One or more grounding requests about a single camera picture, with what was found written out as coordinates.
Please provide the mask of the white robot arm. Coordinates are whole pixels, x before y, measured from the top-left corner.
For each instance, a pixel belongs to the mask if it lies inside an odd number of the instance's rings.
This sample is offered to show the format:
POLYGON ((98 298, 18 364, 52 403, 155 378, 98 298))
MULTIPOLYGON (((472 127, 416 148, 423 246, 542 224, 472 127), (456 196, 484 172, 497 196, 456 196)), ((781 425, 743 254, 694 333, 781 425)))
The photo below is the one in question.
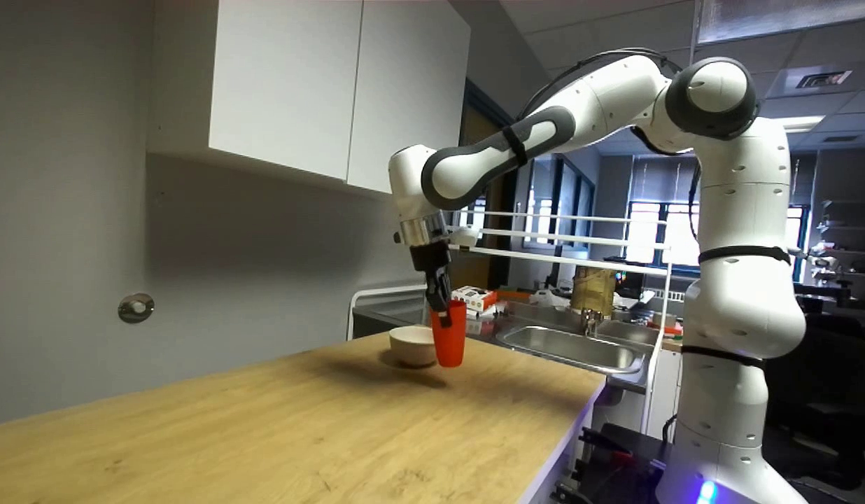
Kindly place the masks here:
POLYGON ((764 364, 794 354, 808 316, 787 246, 789 141, 759 113, 752 74, 728 56, 665 68, 645 47, 592 56, 547 85, 526 113, 472 147, 407 147, 389 156, 402 239, 435 312, 452 306, 444 215, 542 155, 634 131, 701 169, 697 270, 686 298, 684 380, 659 504, 808 504, 764 459, 764 364))

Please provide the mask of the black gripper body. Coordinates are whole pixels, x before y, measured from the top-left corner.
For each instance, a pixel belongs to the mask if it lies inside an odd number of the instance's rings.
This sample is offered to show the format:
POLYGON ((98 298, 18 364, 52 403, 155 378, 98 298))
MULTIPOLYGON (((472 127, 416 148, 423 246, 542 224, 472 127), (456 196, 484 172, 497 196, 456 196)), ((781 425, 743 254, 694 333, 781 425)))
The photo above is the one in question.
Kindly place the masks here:
POLYGON ((413 264, 417 271, 438 271, 448 266, 448 243, 435 240, 425 246, 413 246, 413 264))

